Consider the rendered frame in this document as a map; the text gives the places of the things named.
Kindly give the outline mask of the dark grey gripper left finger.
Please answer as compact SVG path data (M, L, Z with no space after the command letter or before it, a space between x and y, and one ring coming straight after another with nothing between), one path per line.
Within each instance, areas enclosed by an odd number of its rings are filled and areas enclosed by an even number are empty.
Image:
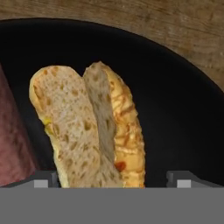
M36 171L29 178L8 184L12 187L59 188L60 182L56 171Z

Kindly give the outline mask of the split tan hot dog bun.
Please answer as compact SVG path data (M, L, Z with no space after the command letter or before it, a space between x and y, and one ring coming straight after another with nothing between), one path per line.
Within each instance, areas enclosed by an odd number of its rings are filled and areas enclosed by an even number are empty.
M142 128L129 87L95 62L78 75L47 66L30 80L29 98L53 148L63 188L143 188Z

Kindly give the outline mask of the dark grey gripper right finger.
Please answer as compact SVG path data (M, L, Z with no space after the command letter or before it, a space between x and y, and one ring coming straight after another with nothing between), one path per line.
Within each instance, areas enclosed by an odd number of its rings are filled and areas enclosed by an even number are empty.
M200 179L189 171L168 171L166 178L168 188L221 188L221 185Z

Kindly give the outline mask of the black bowl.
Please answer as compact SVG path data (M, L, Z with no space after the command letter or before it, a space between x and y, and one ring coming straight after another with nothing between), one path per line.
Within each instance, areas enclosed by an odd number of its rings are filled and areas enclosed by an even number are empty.
M50 65L83 74L95 61L119 74L133 95L148 187L165 186L169 171L224 186L224 92L196 66L147 38L102 24L2 20L0 65L41 169L53 169L53 149L28 97L30 78Z

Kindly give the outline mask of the reddish brown sausage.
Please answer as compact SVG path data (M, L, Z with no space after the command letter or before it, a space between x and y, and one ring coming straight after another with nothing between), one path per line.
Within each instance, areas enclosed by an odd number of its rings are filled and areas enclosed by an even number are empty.
M29 178L38 168L31 142L0 64L0 187Z

